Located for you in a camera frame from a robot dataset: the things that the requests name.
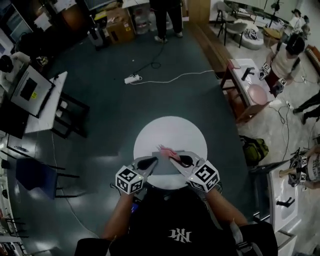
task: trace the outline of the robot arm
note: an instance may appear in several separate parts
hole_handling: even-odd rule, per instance
[[[191,187],[207,193],[220,181],[218,170],[208,160],[193,152],[181,152],[179,156],[181,162],[172,158],[170,161]]]
[[[157,165],[157,157],[139,157],[130,165],[122,166],[115,175],[115,185],[126,194],[134,194],[143,188],[143,184]]]

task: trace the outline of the bag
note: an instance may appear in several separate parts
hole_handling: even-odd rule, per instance
[[[269,153],[269,148],[262,138],[240,136],[240,140],[247,166],[257,166]]]

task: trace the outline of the black handle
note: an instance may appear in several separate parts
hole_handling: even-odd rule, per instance
[[[291,199],[292,199],[292,197],[289,197],[288,201],[285,202],[288,205],[288,206],[286,206],[287,208],[289,206],[291,206],[296,201],[296,199],[293,199],[291,202],[289,202]]]
[[[293,199],[293,200],[290,202],[291,199],[292,199],[292,197],[289,197],[289,199],[288,199],[286,202],[277,201],[277,202],[276,202],[276,205],[277,205],[277,206],[284,206],[284,207],[289,208],[289,207],[296,201],[296,199]]]

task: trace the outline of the blue chair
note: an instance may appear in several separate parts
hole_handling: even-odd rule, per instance
[[[40,188],[50,199],[76,198],[78,195],[57,195],[58,177],[79,178],[76,175],[58,173],[48,165],[33,158],[20,158],[16,160],[15,178],[28,191]]]

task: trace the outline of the black cable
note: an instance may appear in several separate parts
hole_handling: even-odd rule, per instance
[[[290,108],[288,106],[281,106],[278,110],[276,110],[274,107],[271,107],[269,106],[270,109],[273,109],[275,111],[278,112],[279,116],[280,116],[280,121],[283,125],[286,124],[286,127],[287,127],[287,130],[288,130],[288,140],[287,140],[287,143],[286,143],[286,147],[285,147],[285,153],[284,153],[284,156],[282,158],[282,161],[285,159],[286,157],[286,154],[287,154],[287,151],[288,151],[288,147],[289,147],[289,140],[290,140],[290,133],[289,133],[289,123],[288,123],[288,113],[289,113],[289,110]],[[281,115],[280,113],[280,110],[282,108],[288,108],[288,111],[286,112],[286,115],[285,115],[285,118]]]
[[[288,123],[288,113],[289,113],[290,108],[288,107],[288,111],[286,112],[285,115],[285,119],[286,119],[286,127],[288,128],[288,141],[286,143],[286,147],[285,147],[285,152],[282,158],[282,161],[285,159],[287,151],[288,151],[288,147],[289,147],[289,140],[290,140],[290,132],[289,132],[289,123]]]
[[[120,189],[119,189],[118,187],[116,187],[116,185],[115,185],[115,184],[113,184],[112,182],[110,182],[110,188],[118,190],[119,195],[121,196]]]
[[[165,47],[165,43],[162,44],[161,50],[159,51],[159,53],[153,57],[152,61],[149,62],[148,64],[144,65],[142,68],[139,68],[137,71],[133,72],[133,75],[137,75],[138,72],[140,72],[141,70],[144,70],[145,68],[147,68],[148,66],[151,66],[154,70],[158,70],[161,68],[161,63],[160,62],[155,62],[155,60],[161,55],[161,53],[163,52]]]
[[[318,122],[318,119],[315,120],[313,126],[312,126],[312,129],[310,131],[310,135],[309,135],[309,139],[308,139],[308,150],[310,149],[310,138],[311,138],[311,133],[313,131],[313,129],[315,128],[315,125],[316,125],[316,122]]]
[[[281,121],[281,123],[282,123],[283,125],[286,124],[286,120],[285,120],[284,117],[281,115],[280,109],[282,109],[282,108],[287,108],[287,107],[288,107],[288,106],[281,106],[278,110],[276,110],[274,107],[269,106],[270,109],[273,109],[273,110],[275,110],[275,111],[278,112],[278,114],[279,114],[279,116],[280,116],[280,121]]]

